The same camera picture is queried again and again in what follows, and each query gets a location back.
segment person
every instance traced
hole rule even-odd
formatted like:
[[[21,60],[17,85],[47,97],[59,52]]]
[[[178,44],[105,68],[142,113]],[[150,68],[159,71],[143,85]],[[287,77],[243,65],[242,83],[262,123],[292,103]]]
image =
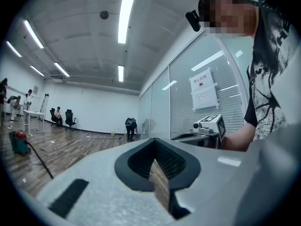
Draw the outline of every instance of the person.
[[[62,115],[60,112],[61,107],[58,107],[57,110],[55,111],[55,121],[59,126],[62,126],[63,120],[62,120]]]
[[[15,118],[16,118],[16,115],[17,115],[16,110],[21,108],[21,106],[20,106],[20,100],[21,100],[21,96],[18,96],[17,99],[12,100],[10,102],[10,106],[11,106],[10,121],[15,121]]]
[[[28,91],[28,94],[26,94],[26,96],[25,96],[24,110],[30,111],[31,105],[32,105],[32,90],[30,89]],[[27,114],[25,114],[24,121],[25,121],[25,126],[28,126],[28,115]]]
[[[271,87],[294,56],[300,38],[286,18],[237,1],[199,0],[198,12],[206,29],[218,30],[221,36],[230,33],[254,39],[253,60],[247,69],[250,91],[247,123],[222,141],[223,149],[245,151],[253,140],[264,139],[286,125]]]
[[[126,129],[127,129],[127,142],[134,141],[133,136],[134,136],[135,130],[136,130],[136,135],[137,135],[137,139],[138,139],[137,123],[134,118],[128,118],[126,120]]]
[[[0,83],[0,126],[2,125],[3,108],[4,108],[4,99],[6,99],[6,86],[8,85],[8,80],[5,78]]]

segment black office chair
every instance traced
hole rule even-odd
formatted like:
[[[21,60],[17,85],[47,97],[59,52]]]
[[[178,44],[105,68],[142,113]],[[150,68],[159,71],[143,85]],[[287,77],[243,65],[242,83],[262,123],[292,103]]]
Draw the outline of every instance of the black office chair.
[[[55,119],[55,108],[51,108],[50,114],[51,114],[51,120],[52,120],[53,122],[55,122],[55,123],[52,123],[50,126],[58,125],[58,124],[57,124],[57,120]]]
[[[74,118],[74,121],[73,121],[73,113],[72,113],[72,110],[67,110],[66,112],[65,112],[65,114],[66,114],[66,124],[67,125],[69,125],[69,128],[68,127],[66,127],[65,128],[65,130],[67,130],[67,129],[71,129],[71,131],[73,131],[73,129],[71,128],[73,125],[75,125],[76,123],[75,123],[75,120],[76,120],[76,118]]]

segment ladder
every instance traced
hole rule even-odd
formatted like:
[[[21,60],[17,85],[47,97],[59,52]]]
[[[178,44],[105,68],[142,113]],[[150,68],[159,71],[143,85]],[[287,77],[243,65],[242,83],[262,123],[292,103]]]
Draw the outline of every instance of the ladder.
[[[43,102],[42,102],[42,106],[41,106],[41,109],[40,109],[40,113],[46,113],[47,104],[48,104],[48,99],[49,99],[49,94],[45,94],[44,100],[43,100]]]

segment graphic print on t-shirt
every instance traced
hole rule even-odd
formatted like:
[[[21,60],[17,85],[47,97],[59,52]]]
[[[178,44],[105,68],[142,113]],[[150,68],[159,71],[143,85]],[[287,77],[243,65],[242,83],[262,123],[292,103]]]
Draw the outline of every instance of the graphic print on t-shirt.
[[[253,61],[248,68],[250,96],[258,122],[254,139],[263,139],[271,131],[286,125],[285,116],[270,89],[287,67],[298,38],[295,28],[285,18],[260,10]]]

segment black pants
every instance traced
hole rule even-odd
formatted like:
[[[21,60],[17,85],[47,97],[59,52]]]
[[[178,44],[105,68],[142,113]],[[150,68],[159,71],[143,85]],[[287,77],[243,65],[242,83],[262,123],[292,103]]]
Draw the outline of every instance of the black pants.
[[[57,117],[55,116],[55,121],[57,122],[57,124],[58,124],[59,126],[62,126],[62,124],[63,124],[62,118],[57,118]]]
[[[126,128],[127,128],[127,139],[133,140],[135,128],[133,126],[126,126]]]

